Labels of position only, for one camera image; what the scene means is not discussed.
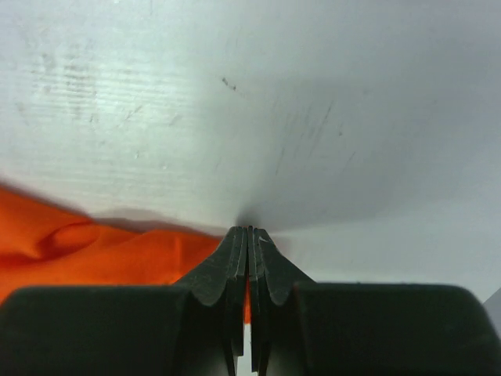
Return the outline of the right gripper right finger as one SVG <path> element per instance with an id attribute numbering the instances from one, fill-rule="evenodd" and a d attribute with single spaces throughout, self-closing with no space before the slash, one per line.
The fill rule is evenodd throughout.
<path id="1" fill-rule="evenodd" d="M 260 375 L 497 375 L 500 340 L 468 290 L 316 282 L 248 230 L 252 369 Z"/>

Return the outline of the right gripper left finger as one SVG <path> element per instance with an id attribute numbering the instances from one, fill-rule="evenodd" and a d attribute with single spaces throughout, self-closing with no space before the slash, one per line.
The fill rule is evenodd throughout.
<path id="1" fill-rule="evenodd" d="M 44 286 L 1 305 L 4 375 L 234 375 L 246 228 L 170 286 Z"/>

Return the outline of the orange t shirt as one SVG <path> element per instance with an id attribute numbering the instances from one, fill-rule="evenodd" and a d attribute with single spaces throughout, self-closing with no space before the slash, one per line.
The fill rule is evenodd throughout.
<path id="1" fill-rule="evenodd" d="M 219 243 L 192 230 L 123 230 L 2 188 L 1 298 L 38 285 L 173 284 Z"/>

